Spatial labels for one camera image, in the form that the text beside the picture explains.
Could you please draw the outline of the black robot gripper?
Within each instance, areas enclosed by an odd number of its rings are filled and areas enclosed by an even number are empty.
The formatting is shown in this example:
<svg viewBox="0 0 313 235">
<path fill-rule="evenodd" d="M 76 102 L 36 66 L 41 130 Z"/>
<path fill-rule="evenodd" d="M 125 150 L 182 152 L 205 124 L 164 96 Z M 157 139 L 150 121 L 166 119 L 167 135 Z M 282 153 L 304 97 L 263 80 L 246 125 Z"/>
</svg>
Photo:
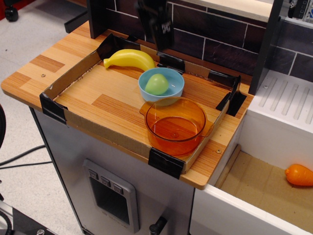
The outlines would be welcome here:
<svg viewBox="0 0 313 235">
<path fill-rule="evenodd" d="M 138 0 L 135 4 L 146 40 L 155 43 L 157 50 L 174 45 L 174 26 L 167 12 L 166 0 Z"/>
</svg>

